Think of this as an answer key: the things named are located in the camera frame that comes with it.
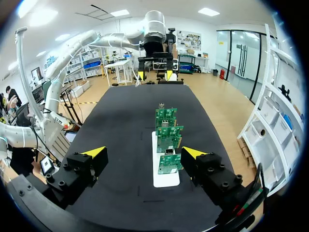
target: glass wall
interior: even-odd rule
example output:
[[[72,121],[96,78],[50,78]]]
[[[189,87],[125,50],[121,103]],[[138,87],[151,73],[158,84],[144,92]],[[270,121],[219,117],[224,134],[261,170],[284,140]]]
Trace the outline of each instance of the glass wall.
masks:
[[[230,43],[232,43],[231,53],[229,51]],[[271,38],[271,45],[278,47],[274,38]],[[225,79],[253,103],[256,103],[261,91],[266,58],[266,35],[258,32],[242,30],[226,30],[217,32],[217,55],[215,68],[219,71],[219,73],[221,69],[224,69]],[[229,72],[227,72],[229,61],[230,68]],[[272,61],[277,68],[278,57],[273,57]]]
[[[230,59],[230,31],[217,32],[217,55],[215,69],[219,71],[225,70],[225,79],[227,74],[228,61]]]
[[[245,31],[232,32],[232,54],[228,82],[251,97],[260,58],[260,35]]]

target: wooden floor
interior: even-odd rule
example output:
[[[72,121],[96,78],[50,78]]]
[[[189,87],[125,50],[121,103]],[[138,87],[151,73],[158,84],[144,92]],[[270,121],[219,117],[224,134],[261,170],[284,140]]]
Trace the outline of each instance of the wooden floor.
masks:
[[[109,75],[109,78],[111,83],[116,83],[116,80],[112,79],[112,74]],[[243,158],[242,150],[237,143],[237,136],[247,122],[254,105],[227,81],[212,76],[212,74],[179,74],[179,80],[181,78],[183,78],[184,83],[196,95],[215,126],[231,160],[235,174],[241,174],[243,176],[243,185],[248,185],[253,181],[256,170],[248,168],[247,161]],[[98,102],[108,90],[106,77],[102,78],[102,76],[98,76],[89,78],[88,80],[90,81],[91,87],[77,98],[79,103]],[[148,74],[147,81],[149,80],[156,82],[155,72]],[[74,105],[81,119],[81,112],[78,106],[80,106],[83,113],[84,121],[95,107],[95,104]],[[64,108],[60,106],[59,111],[63,113]],[[255,223],[259,221],[262,213],[263,206],[260,205],[254,213],[256,218]]]

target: green circuit board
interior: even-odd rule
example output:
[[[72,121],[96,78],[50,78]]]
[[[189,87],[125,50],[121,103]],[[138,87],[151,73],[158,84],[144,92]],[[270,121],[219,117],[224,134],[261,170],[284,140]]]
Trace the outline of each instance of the green circuit board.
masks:
[[[158,139],[178,138],[181,131],[183,131],[183,126],[158,127],[156,134],[158,135]]]
[[[174,114],[177,109],[156,109],[155,110],[155,128],[162,126],[162,121],[167,120],[169,122],[169,127],[176,125],[176,117]]]
[[[162,127],[162,122],[166,121],[168,123],[168,127],[175,127],[176,126],[176,117],[174,119],[164,119],[164,120],[156,120],[155,121],[155,128]]]
[[[176,173],[183,169],[180,163],[181,154],[162,155],[160,156],[158,174]]]
[[[166,149],[175,149],[180,146],[180,142],[182,141],[181,135],[178,135],[178,138],[166,138],[159,139],[156,147],[157,153],[164,153]]]

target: black table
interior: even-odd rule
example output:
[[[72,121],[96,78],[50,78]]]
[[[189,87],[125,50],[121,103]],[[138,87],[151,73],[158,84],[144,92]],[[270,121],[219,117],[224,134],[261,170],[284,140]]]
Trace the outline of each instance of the black table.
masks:
[[[184,126],[181,146],[216,152],[233,170],[216,129],[189,87],[112,87],[68,151],[106,146],[109,164],[93,188],[87,188],[68,211],[101,225],[135,230],[202,231],[214,225],[221,209],[193,186],[184,170],[178,186],[153,186],[151,133],[161,102],[178,109],[177,123]]]

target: red fire extinguisher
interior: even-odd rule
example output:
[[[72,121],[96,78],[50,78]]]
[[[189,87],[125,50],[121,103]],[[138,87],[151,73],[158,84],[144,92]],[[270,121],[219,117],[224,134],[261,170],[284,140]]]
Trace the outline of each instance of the red fire extinguisher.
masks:
[[[224,80],[224,73],[225,73],[224,69],[221,69],[221,71],[220,71],[220,79],[222,79],[222,80]]]

